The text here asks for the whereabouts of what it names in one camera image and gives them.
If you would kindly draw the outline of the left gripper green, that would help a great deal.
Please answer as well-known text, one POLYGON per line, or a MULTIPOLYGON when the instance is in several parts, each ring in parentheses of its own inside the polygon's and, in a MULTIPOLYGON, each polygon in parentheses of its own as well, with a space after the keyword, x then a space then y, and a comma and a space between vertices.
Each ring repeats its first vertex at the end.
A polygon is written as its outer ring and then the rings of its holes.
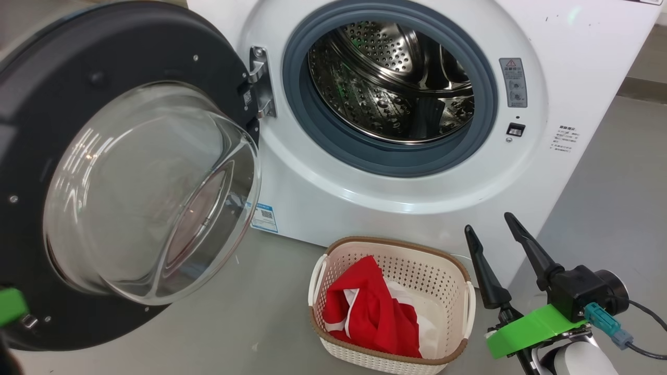
POLYGON ((29 313, 26 298, 14 287, 0 287, 0 328, 21 320, 29 313))

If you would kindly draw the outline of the red garment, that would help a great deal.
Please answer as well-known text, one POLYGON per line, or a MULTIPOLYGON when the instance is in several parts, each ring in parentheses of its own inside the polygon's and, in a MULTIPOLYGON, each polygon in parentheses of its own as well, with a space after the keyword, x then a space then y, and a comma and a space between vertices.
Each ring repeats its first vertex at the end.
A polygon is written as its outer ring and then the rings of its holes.
POLYGON ((374 257, 361 258, 326 290, 326 331, 372 351, 421 358, 417 312, 391 292, 374 257))

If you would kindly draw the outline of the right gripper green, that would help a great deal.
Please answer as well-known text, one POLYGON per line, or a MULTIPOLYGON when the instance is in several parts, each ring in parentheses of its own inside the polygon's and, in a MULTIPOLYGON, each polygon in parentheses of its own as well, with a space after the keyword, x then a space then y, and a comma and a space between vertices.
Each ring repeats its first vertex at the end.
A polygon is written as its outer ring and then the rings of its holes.
MULTIPOLYGON (((515 241, 526 253, 536 275, 538 289, 550 290, 552 276, 565 271, 563 266, 553 261, 513 213, 505 212, 503 217, 515 241)), ((474 228, 468 224, 464 233, 484 308, 499 311, 500 323, 490 328, 486 335, 491 356, 495 359, 514 357, 525 375, 557 375, 553 368, 557 350, 540 357, 540 349, 562 340, 590 340, 591 325, 586 321, 570 322, 550 304, 526 315, 517 311, 511 304, 510 292, 501 285, 486 260, 483 245, 474 228)))

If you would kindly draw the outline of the white front-load washing machine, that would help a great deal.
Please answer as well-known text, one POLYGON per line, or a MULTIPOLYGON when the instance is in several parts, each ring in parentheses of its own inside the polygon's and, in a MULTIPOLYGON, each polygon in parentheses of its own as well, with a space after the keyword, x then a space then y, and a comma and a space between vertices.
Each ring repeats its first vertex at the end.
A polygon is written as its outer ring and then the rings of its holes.
POLYGON ((268 50, 277 117, 260 126, 262 187, 279 234, 327 246, 353 235, 443 250, 470 266, 473 226, 508 286, 526 254, 503 214, 539 233, 661 14, 662 0, 410 0, 454 21, 488 58, 499 89, 484 144, 452 169, 417 178, 352 168, 319 147, 295 119, 283 87, 288 40, 306 16, 337 0, 187 0, 236 52, 268 50), (520 58, 527 107, 509 108, 500 58, 520 58), (510 122, 526 126, 506 135, 510 122), (580 132, 572 153, 549 149, 558 126, 580 132))

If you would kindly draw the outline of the stainless steel washer drum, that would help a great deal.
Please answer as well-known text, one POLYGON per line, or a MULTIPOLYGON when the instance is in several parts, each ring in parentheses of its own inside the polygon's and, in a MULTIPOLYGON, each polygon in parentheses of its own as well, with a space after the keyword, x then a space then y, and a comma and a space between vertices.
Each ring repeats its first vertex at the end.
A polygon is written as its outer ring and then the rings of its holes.
POLYGON ((315 41, 306 62, 329 110, 370 138, 429 143, 472 122, 473 87, 462 64, 402 24, 344 24, 315 41))

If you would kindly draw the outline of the grey warning sticker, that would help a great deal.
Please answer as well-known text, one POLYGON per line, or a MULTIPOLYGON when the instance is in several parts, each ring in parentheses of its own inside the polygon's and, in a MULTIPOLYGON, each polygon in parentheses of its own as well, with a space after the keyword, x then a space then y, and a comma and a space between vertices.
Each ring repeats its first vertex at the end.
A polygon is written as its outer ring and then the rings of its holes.
POLYGON ((509 108, 527 107, 526 74, 520 58, 500 58, 503 83, 509 108))

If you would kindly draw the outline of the dark grey glass washer door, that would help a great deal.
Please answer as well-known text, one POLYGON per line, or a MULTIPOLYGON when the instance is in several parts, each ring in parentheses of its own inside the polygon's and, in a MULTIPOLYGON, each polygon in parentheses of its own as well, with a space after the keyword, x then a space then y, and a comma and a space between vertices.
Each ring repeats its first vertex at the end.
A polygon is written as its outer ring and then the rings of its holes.
POLYGON ((0 60, 0 286, 78 351, 202 287, 240 245, 261 187, 250 72, 209 21, 119 2, 67 15, 0 60))

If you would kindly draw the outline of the blue energy label sticker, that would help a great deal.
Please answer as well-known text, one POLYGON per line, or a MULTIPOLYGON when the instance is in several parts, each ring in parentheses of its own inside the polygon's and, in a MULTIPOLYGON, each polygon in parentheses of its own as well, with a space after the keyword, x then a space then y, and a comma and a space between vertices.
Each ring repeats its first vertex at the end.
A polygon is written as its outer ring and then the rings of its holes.
POLYGON ((257 203, 253 213, 251 226, 252 228, 264 232, 279 233, 273 207, 257 203))

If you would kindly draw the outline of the metal door hinge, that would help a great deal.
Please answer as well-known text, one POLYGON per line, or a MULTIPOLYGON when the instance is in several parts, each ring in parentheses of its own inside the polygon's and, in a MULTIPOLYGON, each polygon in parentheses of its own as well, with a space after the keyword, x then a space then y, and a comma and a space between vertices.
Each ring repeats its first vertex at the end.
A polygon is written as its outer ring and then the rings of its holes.
POLYGON ((267 49, 260 46, 250 47, 249 82, 255 90, 257 99, 257 118, 277 117, 276 100, 270 78, 267 49))

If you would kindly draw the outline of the grey rubber door gasket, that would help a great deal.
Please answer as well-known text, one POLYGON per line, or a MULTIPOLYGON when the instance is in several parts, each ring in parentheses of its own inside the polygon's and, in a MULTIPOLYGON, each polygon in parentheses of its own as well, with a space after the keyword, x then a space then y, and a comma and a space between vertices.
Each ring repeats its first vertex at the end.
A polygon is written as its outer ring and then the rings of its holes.
POLYGON ((314 10, 288 40, 282 78, 295 119, 319 147, 352 168, 385 177, 424 177, 461 164, 491 134, 499 107, 497 79, 476 41, 450 18, 410 0, 337 0, 314 10), (472 84, 475 111, 470 125, 435 142, 390 143, 353 130, 332 113, 311 81, 307 54, 321 36, 359 21, 402 24, 443 45, 462 64, 472 84))

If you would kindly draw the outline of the small text sticker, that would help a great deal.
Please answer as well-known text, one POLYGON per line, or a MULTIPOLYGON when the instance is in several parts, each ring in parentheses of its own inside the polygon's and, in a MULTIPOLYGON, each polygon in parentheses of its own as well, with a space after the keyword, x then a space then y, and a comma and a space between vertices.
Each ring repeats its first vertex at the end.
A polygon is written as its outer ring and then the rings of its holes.
POLYGON ((572 153, 576 149, 579 138, 580 132, 577 128, 560 125, 553 133, 549 149, 555 152, 572 153))

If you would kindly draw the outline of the cream basket with brown rim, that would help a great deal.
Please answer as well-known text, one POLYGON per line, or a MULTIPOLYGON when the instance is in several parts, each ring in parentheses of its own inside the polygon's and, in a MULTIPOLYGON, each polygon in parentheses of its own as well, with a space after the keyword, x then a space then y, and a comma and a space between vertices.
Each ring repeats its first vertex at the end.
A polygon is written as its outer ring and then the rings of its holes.
POLYGON ((353 236, 334 242, 320 256, 308 287, 310 321, 333 357, 396 375, 437 375, 467 347, 476 315, 476 292, 466 268, 453 256, 423 245, 353 236), (391 294, 411 301, 418 315, 421 358, 372 351, 326 331, 321 317, 326 290, 344 271, 373 256, 391 294))

